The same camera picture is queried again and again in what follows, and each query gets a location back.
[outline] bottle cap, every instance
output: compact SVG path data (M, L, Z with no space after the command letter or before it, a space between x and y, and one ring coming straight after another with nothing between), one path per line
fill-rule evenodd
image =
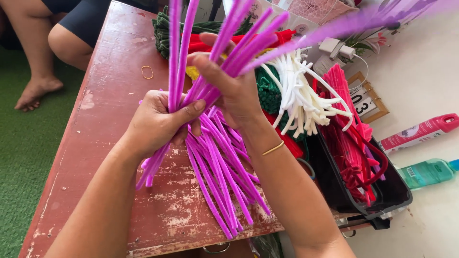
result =
M454 170L459 171L459 159L453 160L449 163Z

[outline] red wooden table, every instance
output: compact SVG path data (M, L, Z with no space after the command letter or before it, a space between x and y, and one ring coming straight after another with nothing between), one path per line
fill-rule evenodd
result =
M20 258L43 257L107 153L126 130L140 99L168 88L168 63L155 48L156 15L113 1L51 167ZM145 79L150 66L153 79ZM146 76L150 70L145 69ZM185 88L191 81L187 79ZM142 171L139 169L137 179ZM250 208L239 238L283 230L274 215ZM349 217L350 214L335 214ZM184 147L166 155L153 187L136 192L128 257L148 257L226 241L195 179Z

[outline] hand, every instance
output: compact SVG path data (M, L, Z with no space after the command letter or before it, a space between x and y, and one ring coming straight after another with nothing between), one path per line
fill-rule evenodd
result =
M203 43L212 46L217 35L201 33L200 38ZM234 47L235 44L230 42L225 54L229 55ZM254 71L232 78L220 69L218 64L209 60L208 53L200 52L188 55L187 65L196 66L206 81L220 90L222 97L215 105L222 110L229 126L234 129L241 129L241 127L253 125L257 119L265 119L258 100Z
M194 135L201 135L201 121L198 117L204 111L206 102L195 101L175 113L168 113L169 93L150 90L137 108L128 129L118 142L129 155L141 159L151 157L153 153L171 141L181 144L188 135L188 127L182 125L189 121Z

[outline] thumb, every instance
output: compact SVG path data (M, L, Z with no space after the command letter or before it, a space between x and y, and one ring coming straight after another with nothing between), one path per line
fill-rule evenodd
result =
M225 73L220 66L209 60L206 55L196 55L192 64L198 69L206 81L220 90L223 95L235 93L235 79Z
M205 100L195 101L171 114L172 122L180 127L202 114L206 107Z

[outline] green artificial grass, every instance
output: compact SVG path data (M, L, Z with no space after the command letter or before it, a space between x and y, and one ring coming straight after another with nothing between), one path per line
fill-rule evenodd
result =
M30 79L23 52L0 46L0 257L16 258L34 215L84 72L56 61L64 83L40 107L13 109Z

